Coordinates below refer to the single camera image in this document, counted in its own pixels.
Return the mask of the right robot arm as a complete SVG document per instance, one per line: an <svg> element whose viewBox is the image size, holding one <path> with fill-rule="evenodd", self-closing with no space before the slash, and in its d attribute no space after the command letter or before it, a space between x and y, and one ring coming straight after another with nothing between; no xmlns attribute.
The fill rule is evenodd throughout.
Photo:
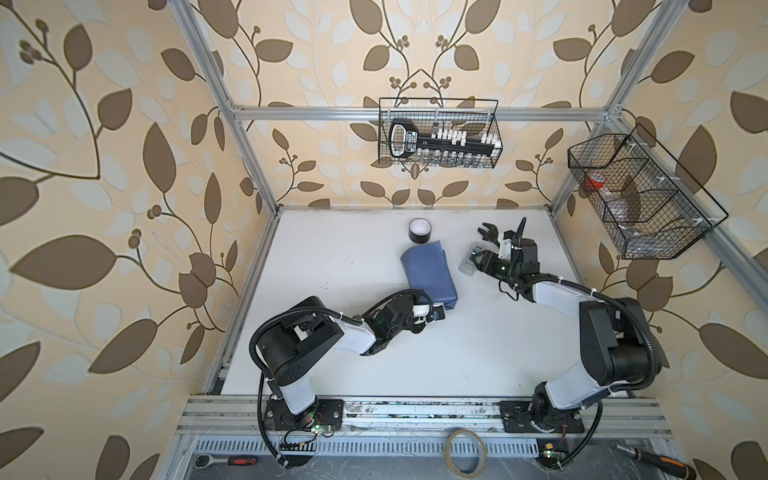
<svg viewBox="0 0 768 480"><path fill-rule="evenodd" d="M557 378L539 383L525 409L501 409L517 429L564 435L575 428L582 438L568 452L547 447L537 459L547 470L562 470L596 433L605 398L653 383L661 369L659 347L635 300L615 299L541 272L530 239L505 239L500 245L500 252L474 246L466 259L496 279L510 298L549 307L578 325L578 362Z"/></svg>

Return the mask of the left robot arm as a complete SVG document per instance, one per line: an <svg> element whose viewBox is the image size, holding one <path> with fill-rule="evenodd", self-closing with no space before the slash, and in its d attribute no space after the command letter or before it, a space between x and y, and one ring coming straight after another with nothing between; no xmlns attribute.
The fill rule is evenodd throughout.
<svg viewBox="0 0 768 480"><path fill-rule="evenodd" d="M361 357L384 351L400 333L423 332L446 317L445 307L424 291L405 289L386 296L363 314L347 316L311 296L257 328L248 353L260 372L257 424L268 452L285 469L302 464L301 452L342 425L341 399L321 400L310 372L332 350Z"/></svg>

